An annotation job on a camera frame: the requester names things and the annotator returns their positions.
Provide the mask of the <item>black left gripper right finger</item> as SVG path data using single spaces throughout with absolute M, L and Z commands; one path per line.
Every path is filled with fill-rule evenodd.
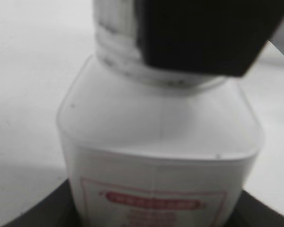
M 238 227 L 284 227 L 284 216 L 243 191 L 236 205 Z

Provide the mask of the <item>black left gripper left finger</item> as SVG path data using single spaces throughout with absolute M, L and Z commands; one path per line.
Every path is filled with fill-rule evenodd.
M 80 227 L 69 180 L 65 180 L 30 210 L 4 225 L 5 227 Z

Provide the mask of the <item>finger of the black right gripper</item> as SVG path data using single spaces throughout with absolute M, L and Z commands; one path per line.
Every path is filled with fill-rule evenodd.
M 284 18 L 284 0 L 141 0 L 138 45 L 154 68 L 241 77 Z

